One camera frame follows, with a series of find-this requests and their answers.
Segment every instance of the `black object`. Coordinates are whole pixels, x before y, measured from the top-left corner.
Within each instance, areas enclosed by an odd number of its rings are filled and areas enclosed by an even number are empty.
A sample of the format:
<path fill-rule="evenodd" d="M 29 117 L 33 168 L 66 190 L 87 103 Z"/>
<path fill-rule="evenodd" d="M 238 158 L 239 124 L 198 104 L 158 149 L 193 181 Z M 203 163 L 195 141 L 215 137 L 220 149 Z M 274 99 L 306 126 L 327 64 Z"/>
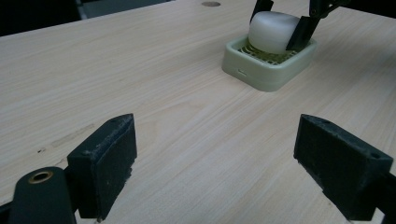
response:
<path fill-rule="evenodd" d="M 260 11 L 270 11 L 271 0 L 258 0 L 251 19 Z M 309 17 L 302 16 L 294 30 L 286 50 L 301 50 L 306 47 L 321 19 L 338 7 L 347 7 L 396 19 L 396 10 L 391 0 L 310 0 Z"/>
<path fill-rule="evenodd" d="M 104 220 L 136 156 L 133 115 L 111 119 L 67 156 L 66 169 L 46 167 L 22 177 L 13 202 L 0 207 L 1 223 L 76 223 L 77 209 L 83 218 Z"/>
<path fill-rule="evenodd" d="M 378 207 L 396 223 L 393 158 L 337 125 L 301 115 L 294 158 L 348 220 L 371 220 Z"/>
<path fill-rule="evenodd" d="M 0 36 L 80 20 L 75 0 L 0 0 Z"/>

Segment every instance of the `light wood grain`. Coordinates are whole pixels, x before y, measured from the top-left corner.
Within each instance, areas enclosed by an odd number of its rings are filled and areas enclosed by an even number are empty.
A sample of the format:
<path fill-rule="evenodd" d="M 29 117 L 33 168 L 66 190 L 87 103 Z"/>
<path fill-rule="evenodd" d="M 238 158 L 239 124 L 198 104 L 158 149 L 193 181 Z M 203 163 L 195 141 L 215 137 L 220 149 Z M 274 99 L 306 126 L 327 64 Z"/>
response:
<path fill-rule="evenodd" d="M 292 157 L 298 121 L 329 119 L 396 157 L 395 20 L 335 10 L 310 66 L 267 93 L 220 68 L 255 1 L 202 2 L 1 37 L 0 203 L 20 177 L 67 166 L 103 122 L 134 113 L 138 157 L 105 223 L 348 223 Z M 300 17 L 308 4 L 273 10 Z"/>

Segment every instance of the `soap dish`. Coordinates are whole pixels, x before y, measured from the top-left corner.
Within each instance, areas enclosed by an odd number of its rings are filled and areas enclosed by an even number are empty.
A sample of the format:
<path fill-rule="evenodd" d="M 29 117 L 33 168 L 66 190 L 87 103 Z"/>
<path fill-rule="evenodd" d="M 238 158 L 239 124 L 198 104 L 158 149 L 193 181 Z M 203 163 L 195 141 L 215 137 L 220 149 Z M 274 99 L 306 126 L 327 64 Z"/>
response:
<path fill-rule="evenodd" d="M 227 43 L 222 69 L 259 91 L 277 91 L 310 64 L 316 46 L 311 39 L 300 51 L 272 54 L 251 46 L 245 35 Z"/>

